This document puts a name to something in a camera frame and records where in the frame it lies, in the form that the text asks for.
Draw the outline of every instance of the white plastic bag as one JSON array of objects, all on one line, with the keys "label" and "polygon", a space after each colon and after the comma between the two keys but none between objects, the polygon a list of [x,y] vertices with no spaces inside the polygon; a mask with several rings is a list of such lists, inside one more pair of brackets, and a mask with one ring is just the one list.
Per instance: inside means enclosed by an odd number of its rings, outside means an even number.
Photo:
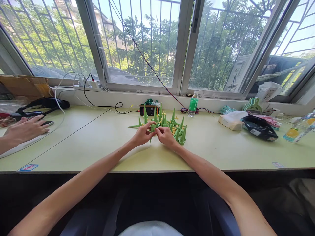
[{"label": "white plastic bag", "polygon": [[272,81],[264,82],[258,87],[256,97],[259,98],[260,103],[267,103],[270,99],[279,95],[282,91],[282,86]]}]

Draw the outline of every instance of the windowsill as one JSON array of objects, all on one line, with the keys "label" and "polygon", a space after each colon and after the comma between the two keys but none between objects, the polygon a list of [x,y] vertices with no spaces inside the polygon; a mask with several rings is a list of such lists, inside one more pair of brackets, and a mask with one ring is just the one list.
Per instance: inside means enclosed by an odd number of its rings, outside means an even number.
[{"label": "windowsill", "polygon": [[[57,97],[59,93],[61,94],[62,100],[67,100],[72,105],[84,105],[79,99],[81,99],[87,105],[91,105],[89,101],[85,98],[82,90],[76,90],[75,95],[79,98],[77,99],[74,96],[74,90],[72,88],[59,88]],[[139,105],[144,103],[147,99],[152,98],[154,101],[158,100],[163,105],[165,110],[173,110],[174,107],[176,110],[180,110],[182,106],[171,96],[166,94],[156,94],[156,93],[136,93],[136,92],[119,92],[119,91],[110,91],[110,92],[92,92],[86,91],[86,96],[94,104],[98,106],[115,106],[116,103],[122,102],[124,108],[130,107],[133,105]],[[180,101],[186,108],[189,106],[190,98],[184,96],[175,96],[178,101]],[[246,100],[229,100],[229,99],[216,99],[216,98],[200,98],[198,101],[199,108],[206,108],[213,112],[219,112],[220,109],[228,105],[231,108],[236,110],[242,110],[244,105],[248,101]],[[296,115],[302,116],[312,111],[315,107],[315,98],[312,99],[307,105],[297,105],[290,103],[276,103],[270,102],[262,105],[262,108],[265,109],[267,106],[272,108],[279,109],[282,113],[287,115]]]}]

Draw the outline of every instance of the headphones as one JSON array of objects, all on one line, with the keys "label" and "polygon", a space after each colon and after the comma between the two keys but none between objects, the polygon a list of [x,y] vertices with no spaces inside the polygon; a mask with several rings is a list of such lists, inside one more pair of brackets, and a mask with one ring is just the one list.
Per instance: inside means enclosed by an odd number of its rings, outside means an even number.
[{"label": "headphones", "polygon": [[245,123],[244,128],[251,134],[267,141],[275,141],[278,139],[276,132],[273,130],[270,124],[265,119],[248,115],[242,119]]},{"label": "headphones", "polygon": [[[66,100],[60,100],[57,98],[57,101],[56,101],[56,99],[52,97],[40,98],[27,104],[25,107],[21,107],[20,109],[17,110],[17,112],[11,113],[10,117],[15,118],[17,121],[19,121],[22,119],[22,117],[32,117],[32,116],[38,116],[38,115],[46,116],[47,114],[59,109],[57,102],[59,103],[62,109],[68,109],[70,107],[70,103]],[[32,108],[38,105],[41,105],[38,109],[50,108],[50,110],[46,112],[42,112],[42,111],[24,112],[26,108]]]}]

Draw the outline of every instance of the sticker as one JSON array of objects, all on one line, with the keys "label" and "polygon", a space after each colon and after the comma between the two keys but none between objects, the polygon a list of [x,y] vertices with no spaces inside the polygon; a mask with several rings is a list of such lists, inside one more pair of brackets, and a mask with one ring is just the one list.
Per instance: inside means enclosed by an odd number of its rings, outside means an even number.
[{"label": "sticker", "polygon": [[250,132],[251,132],[253,135],[256,135],[256,136],[258,136],[258,135],[261,134],[259,131],[255,130],[255,129],[252,129]]},{"label": "sticker", "polygon": [[270,138],[268,138],[268,140],[270,140],[270,141],[275,141],[275,140],[277,140],[277,138],[270,137]]},{"label": "sticker", "polygon": [[22,168],[20,169],[20,171],[32,171],[32,170],[34,170],[36,167],[38,167],[37,164],[28,164],[28,165],[22,167]]},{"label": "sticker", "polygon": [[280,164],[279,162],[273,162],[273,165],[277,168],[284,168],[284,166]]}]

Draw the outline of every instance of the bottle with lemon label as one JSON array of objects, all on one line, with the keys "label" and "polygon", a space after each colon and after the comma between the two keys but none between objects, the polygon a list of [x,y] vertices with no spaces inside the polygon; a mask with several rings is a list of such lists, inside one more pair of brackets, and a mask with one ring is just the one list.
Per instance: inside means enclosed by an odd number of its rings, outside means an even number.
[{"label": "bottle with lemon label", "polygon": [[303,116],[298,123],[289,129],[283,136],[284,139],[297,143],[303,136],[307,135],[315,127],[315,110]]}]

